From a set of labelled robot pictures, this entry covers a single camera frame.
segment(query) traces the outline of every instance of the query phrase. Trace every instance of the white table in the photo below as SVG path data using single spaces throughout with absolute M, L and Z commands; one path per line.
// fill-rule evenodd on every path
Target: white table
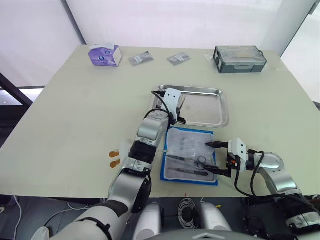
M 320 193 L 320 112 L 281 59 L 265 51 L 262 73 L 219 74 L 209 49 L 121 47 L 119 67 L 92 65 L 80 46 L 55 74 L 0 149 L 0 194 L 101 198 L 120 169 L 109 152 L 133 139 L 149 110 L 151 90 L 162 84 L 216 88 L 226 95 L 230 122 L 210 129 L 215 139 L 240 137 L 250 149 L 277 153 L 306 195 Z M 128 58 L 149 51 L 154 61 L 131 66 Z M 167 57 L 191 60 L 172 66 Z M 225 167 L 226 150 L 217 150 Z M 235 197 L 234 177 L 219 186 L 160 181 L 162 154 L 152 170 L 152 197 Z M 249 192 L 252 172 L 240 175 Z M 257 194 L 268 194 L 257 175 Z

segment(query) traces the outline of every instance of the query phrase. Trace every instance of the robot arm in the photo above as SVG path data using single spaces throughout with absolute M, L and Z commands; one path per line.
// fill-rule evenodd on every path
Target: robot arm
M 266 186 L 276 202 L 278 202 L 286 217 L 286 224 L 296 233 L 306 233 L 320 229 L 320 214 L 304 198 L 301 190 L 286 171 L 283 160 L 271 152 L 256 152 L 249 150 L 246 145 L 236 138 L 229 142 L 209 142 L 207 146 L 213 148 L 228 148 L 226 167 L 219 169 L 215 166 L 203 166 L 206 170 L 226 177 L 231 177 L 232 169 L 238 172 L 255 170 L 261 174 Z M 256 195 L 247 196 L 266 199 Z
M 168 88 L 163 97 L 167 110 L 149 112 L 140 128 L 122 168 L 110 186 L 106 203 L 95 205 L 52 240 L 117 240 L 120 239 L 130 216 L 141 212 L 151 193 L 152 163 L 160 141 L 170 124 L 178 120 L 180 91 Z

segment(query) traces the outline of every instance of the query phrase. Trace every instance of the gray plastic box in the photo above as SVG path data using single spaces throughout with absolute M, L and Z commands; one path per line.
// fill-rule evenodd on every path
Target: gray plastic box
M 219 73 L 260 73 L 267 60 L 256 46 L 216 46 L 212 59 Z

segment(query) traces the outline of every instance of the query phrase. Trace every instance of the purple tissue box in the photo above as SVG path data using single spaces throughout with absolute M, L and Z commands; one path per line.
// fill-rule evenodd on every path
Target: purple tissue box
M 118 45 L 96 44 L 88 53 L 93 65 L 118 67 L 122 55 Z

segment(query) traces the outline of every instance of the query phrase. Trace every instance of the metal tray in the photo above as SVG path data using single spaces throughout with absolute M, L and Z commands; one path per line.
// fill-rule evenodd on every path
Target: metal tray
M 184 104 L 180 110 L 180 117 L 186 120 L 186 125 L 211 128 L 222 128 L 229 123 L 226 97 L 219 89 L 160 85 L 156 90 L 177 89 L 185 95 Z M 161 106 L 161 102 L 154 97 L 152 107 Z

